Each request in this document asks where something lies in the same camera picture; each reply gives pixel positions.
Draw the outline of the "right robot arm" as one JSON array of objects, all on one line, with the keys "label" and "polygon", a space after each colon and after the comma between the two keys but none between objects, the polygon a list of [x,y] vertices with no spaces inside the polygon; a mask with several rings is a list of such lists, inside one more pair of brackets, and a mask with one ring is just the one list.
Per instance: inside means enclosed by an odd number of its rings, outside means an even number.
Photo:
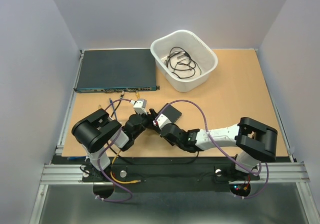
[{"label": "right robot arm", "polygon": [[241,179],[261,162],[276,161],[277,130],[249,117],[220,129],[185,131],[161,115],[156,121],[160,136],[179,149],[194,153],[212,148],[238,147],[242,150],[230,166],[232,177]]}]

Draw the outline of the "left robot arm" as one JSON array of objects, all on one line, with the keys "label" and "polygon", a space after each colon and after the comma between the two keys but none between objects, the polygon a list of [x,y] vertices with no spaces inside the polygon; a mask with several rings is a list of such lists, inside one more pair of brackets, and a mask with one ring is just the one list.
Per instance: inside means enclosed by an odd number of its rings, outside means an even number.
[{"label": "left robot arm", "polygon": [[102,108],[77,122],[72,128],[72,135],[85,149],[90,163],[95,167],[94,175],[101,181],[111,176],[110,159],[104,146],[111,141],[120,150],[126,151],[135,139],[146,129],[158,129],[153,125],[157,113],[150,109],[146,114],[132,114],[124,126]]}]

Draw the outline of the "small black network switch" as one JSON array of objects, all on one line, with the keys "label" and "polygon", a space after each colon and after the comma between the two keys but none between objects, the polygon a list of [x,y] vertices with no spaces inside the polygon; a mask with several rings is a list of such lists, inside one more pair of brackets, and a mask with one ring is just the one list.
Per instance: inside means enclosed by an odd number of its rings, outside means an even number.
[{"label": "small black network switch", "polygon": [[160,112],[164,116],[166,116],[171,123],[176,123],[182,116],[182,113],[177,108],[173,107],[172,105],[169,105],[168,103],[166,103],[160,109],[160,111],[157,113],[157,116],[159,115]]}]

